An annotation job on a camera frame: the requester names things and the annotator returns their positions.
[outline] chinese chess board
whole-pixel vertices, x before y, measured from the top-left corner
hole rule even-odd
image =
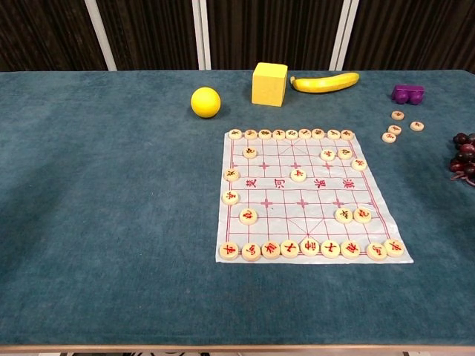
[[[252,146],[258,152],[255,158],[243,156],[243,149]],[[228,182],[222,177],[220,197],[226,191],[236,191],[239,201],[227,205],[220,199],[219,225],[217,231],[216,261],[223,263],[249,263],[243,259],[241,249],[247,243],[262,246],[268,241],[281,244],[293,240],[297,244],[311,237],[319,244],[332,240],[338,244],[356,241],[361,254],[347,259],[341,254],[336,258],[324,257],[320,252],[308,257],[300,252],[295,258],[280,255],[274,260],[261,258],[251,263],[412,263],[404,248],[400,257],[387,257],[375,262],[366,253],[370,243],[384,243],[389,239],[402,242],[397,224],[390,215],[386,203],[368,166],[364,171],[352,169],[352,160],[338,156],[331,162],[323,161],[320,153],[325,149],[336,152],[349,148],[353,158],[364,159],[356,137],[343,139],[230,139],[226,133],[223,149],[223,172],[228,168],[239,171],[240,179]],[[290,174],[294,169],[307,173],[303,182],[294,182]],[[364,207],[372,214],[369,223],[352,221],[347,224],[335,219],[340,208],[354,211]],[[254,209],[258,220],[253,225],[244,225],[239,214],[245,208]],[[227,242],[237,244],[239,255],[234,260],[224,260],[220,246]]]

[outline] yellow ball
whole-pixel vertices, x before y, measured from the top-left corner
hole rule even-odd
[[[215,89],[201,87],[191,96],[191,108],[204,119],[213,117],[221,107],[221,99]]]

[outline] xiangqi board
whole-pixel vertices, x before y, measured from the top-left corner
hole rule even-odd
[[[355,136],[246,139],[230,133],[224,136],[217,262],[413,262]]]

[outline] round wooden game piece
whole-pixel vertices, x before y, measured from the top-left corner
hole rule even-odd
[[[387,128],[387,132],[389,132],[390,134],[398,136],[402,132],[402,129],[398,125],[391,125],[389,128]]]
[[[292,240],[285,240],[281,243],[282,256],[287,258],[297,257],[299,252],[298,244]]]
[[[312,137],[312,131],[310,131],[308,128],[302,128],[298,131],[298,138],[309,139],[310,137]]]
[[[368,164],[364,159],[356,158],[351,162],[351,168],[355,171],[364,171],[367,168]]]
[[[314,128],[312,130],[312,137],[314,139],[323,139],[325,137],[325,131],[323,131],[321,128]]]
[[[339,159],[350,159],[353,157],[353,152],[348,148],[340,148],[337,152],[337,155]]]
[[[224,171],[223,177],[228,182],[235,182],[239,179],[240,174],[239,174],[238,170],[236,170],[234,168],[230,168],[230,169],[226,169]]]
[[[391,132],[385,132],[383,136],[381,136],[381,139],[386,143],[393,143],[396,141],[396,135]]]
[[[257,139],[258,138],[258,133],[256,130],[246,130],[244,132],[244,138],[245,139]]]
[[[326,258],[336,258],[340,254],[340,245],[333,240],[323,241],[320,251]]]
[[[409,127],[412,131],[422,131],[422,130],[424,130],[424,124],[420,121],[412,121],[410,123]]]
[[[304,254],[305,256],[315,256],[319,250],[320,245],[318,244],[318,242],[316,242],[310,237],[303,239],[300,243],[300,251],[302,251],[302,254]]]
[[[234,205],[239,201],[239,194],[236,191],[225,191],[221,199],[226,205]]]
[[[401,121],[404,119],[404,113],[402,111],[393,111],[391,117],[397,121]]]
[[[335,152],[332,150],[322,150],[322,152],[320,152],[320,158],[322,158],[323,161],[333,161],[335,159]]]
[[[268,260],[275,260],[281,255],[281,247],[275,241],[268,241],[262,245],[262,255]]]
[[[341,132],[341,138],[345,141],[350,141],[355,138],[355,134],[351,130],[343,130]]]
[[[366,247],[366,253],[371,260],[382,261],[387,257],[386,248],[381,243],[371,243]]]
[[[233,128],[232,130],[230,130],[228,135],[230,139],[240,139],[243,136],[243,133],[241,132],[241,130]]]
[[[340,136],[341,136],[341,133],[338,130],[332,129],[332,130],[328,130],[328,132],[327,132],[327,137],[329,139],[339,139]]]
[[[298,138],[298,132],[295,130],[287,130],[285,131],[285,138],[286,139],[296,139]]]
[[[272,132],[269,130],[260,130],[259,131],[259,138],[260,139],[271,139],[272,138]]]
[[[220,256],[223,260],[232,261],[239,254],[238,245],[232,242],[224,243],[220,246]]]
[[[253,147],[245,147],[243,149],[243,156],[245,156],[246,158],[249,158],[249,159],[255,158],[257,155],[258,155],[258,152]]]
[[[357,208],[353,212],[353,219],[360,224],[368,224],[371,221],[371,211],[366,208]]]
[[[261,258],[261,249],[257,243],[247,243],[243,246],[241,254],[246,261],[254,262]]]
[[[273,139],[285,139],[285,131],[283,130],[275,130],[272,132]]]
[[[356,241],[345,241],[340,246],[341,254],[343,257],[346,257],[350,260],[354,260],[358,258],[359,254],[361,253],[361,248]]]
[[[348,208],[339,208],[335,211],[335,219],[342,224],[351,223],[353,220],[353,213]]]
[[[290,178],[294,182],[303,182],[307,178],[307,173],[302,169],[294,169],[290,172]]]
[[[246,208],[239,213],[239,221],[244,225],[252,225],[258,221],[258,213],[254,209]]]
[[[383,243],[389,257],[400,257],[404,253],[404,245],[398,240],[386,240]]]

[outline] wooden table edge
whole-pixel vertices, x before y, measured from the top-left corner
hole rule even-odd
[[[452,345],[0,345],[1,353],[31,352],[291,352],[304,350],[475,352]]]

